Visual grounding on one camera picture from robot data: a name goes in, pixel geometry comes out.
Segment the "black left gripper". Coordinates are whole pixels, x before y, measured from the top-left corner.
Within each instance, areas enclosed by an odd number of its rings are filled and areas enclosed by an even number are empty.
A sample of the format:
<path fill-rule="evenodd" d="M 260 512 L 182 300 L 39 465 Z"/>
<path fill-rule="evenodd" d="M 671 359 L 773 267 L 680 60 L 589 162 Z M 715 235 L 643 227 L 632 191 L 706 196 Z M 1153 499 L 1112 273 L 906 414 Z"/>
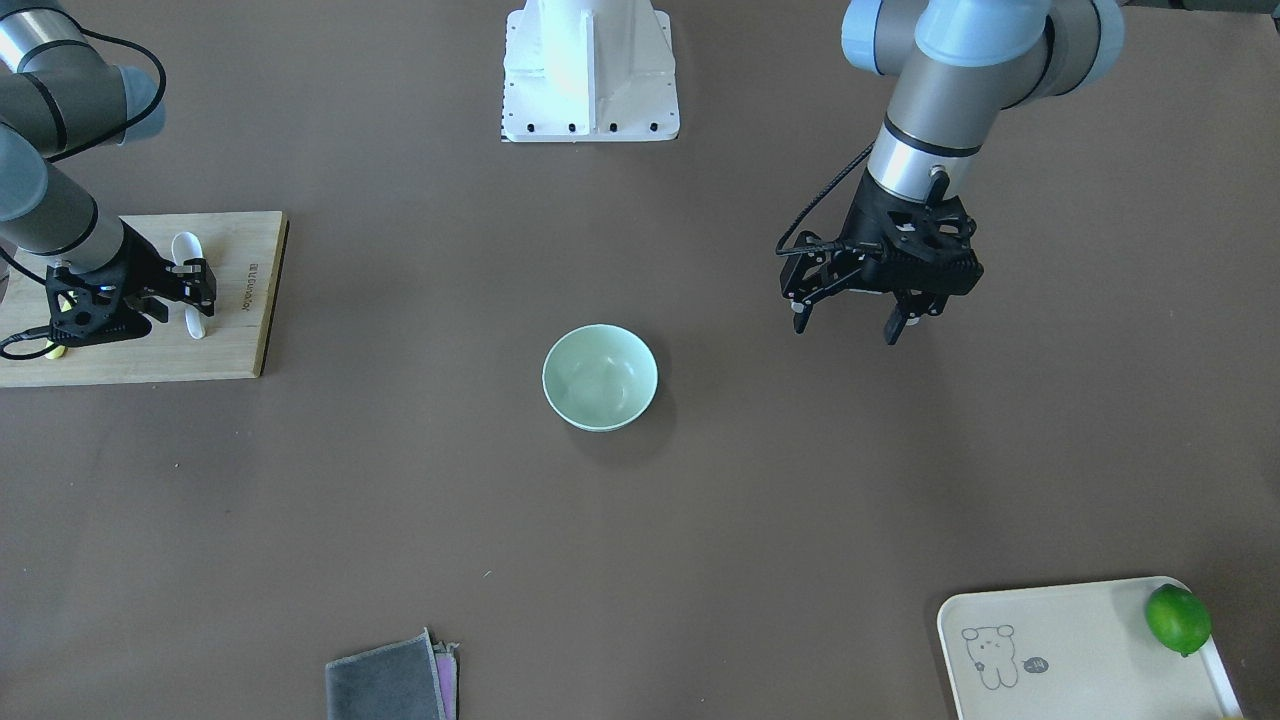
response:
<path fill-rule="evenodd" d="M 835 240 L 804 231 L 783 249 L 780 293 L 790 301 L 794 332 L 803 334 L 814 305 L 833 293 L 893 293 L 883 337 L 896 345 L 929 314 L 929 295 L 960 296 L 977 286 L 984 268 L 972 247 L 975 228 L 945 169 L 929 172 L 922 201 L 901 199 L 864 174 Z"/>

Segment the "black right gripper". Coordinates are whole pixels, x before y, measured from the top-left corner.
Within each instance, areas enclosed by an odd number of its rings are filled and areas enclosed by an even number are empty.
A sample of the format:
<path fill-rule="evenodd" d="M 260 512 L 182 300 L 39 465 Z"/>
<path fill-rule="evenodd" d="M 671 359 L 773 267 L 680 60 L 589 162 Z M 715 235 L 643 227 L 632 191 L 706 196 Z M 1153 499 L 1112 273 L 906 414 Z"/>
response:
<path fill-rule="evenodd" d="M 215 315 L 218 283 L 206 258 L 170 261 L 132 225 L 115 256 L 93 272 L 46 273 L 46 338 L 70 348 L 140 340 L 169 322 L 165 301 Z"/>

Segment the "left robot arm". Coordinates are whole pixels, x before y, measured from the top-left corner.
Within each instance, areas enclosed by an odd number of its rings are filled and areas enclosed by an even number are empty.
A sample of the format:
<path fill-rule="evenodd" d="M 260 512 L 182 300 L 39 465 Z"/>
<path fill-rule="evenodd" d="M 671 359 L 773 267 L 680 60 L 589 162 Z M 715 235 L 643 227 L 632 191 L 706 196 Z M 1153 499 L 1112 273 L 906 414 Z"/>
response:
<path fill-rule="evenodd" d="M 1115 1 L 852 1 L 847 61 L 896 83 L 840 233 L 791 224 L 776 245 L 780 292 L 803 333 L 814 306 L 842 292 L 890 295 L 887 345 L 983 275 L 977 224 L 959 196 L 1004 110 L 1070 94 L 1117 60 Z"/>

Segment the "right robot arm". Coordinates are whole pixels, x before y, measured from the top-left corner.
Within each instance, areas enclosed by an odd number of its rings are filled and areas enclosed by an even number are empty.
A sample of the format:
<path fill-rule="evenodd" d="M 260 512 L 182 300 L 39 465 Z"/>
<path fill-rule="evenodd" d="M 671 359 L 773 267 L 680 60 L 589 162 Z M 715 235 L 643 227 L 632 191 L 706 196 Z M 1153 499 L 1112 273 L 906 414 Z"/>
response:
<path fill-rule="evenodd" d="M 6 360 L 33 360 L 147 336 L 186 306 L 195 338 L 215 314 L 218 286 L 197 240 L 175 238 L 160 254 L 134 227 L 61 172 L 61 160 L 108 143 L 150 138 L 164 126 L 166 72 L 138 44 L 152 72 L 113 64 L 56 1 L 5 1 L 3 40 L 3 260 L 27 252 L 46 270 L 49 319 L 3 341 Z"/>

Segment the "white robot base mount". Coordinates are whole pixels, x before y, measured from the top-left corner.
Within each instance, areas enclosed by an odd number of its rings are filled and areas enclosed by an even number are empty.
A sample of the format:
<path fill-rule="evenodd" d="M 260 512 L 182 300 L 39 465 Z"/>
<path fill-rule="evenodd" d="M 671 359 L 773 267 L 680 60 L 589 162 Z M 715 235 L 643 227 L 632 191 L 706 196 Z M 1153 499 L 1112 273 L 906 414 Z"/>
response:
<path fill-rule="evenodd" d="M 526 1 L 506 17 L 503 70 L 506 142 L 678 137 L 671 18 L 649 1 Z"/>

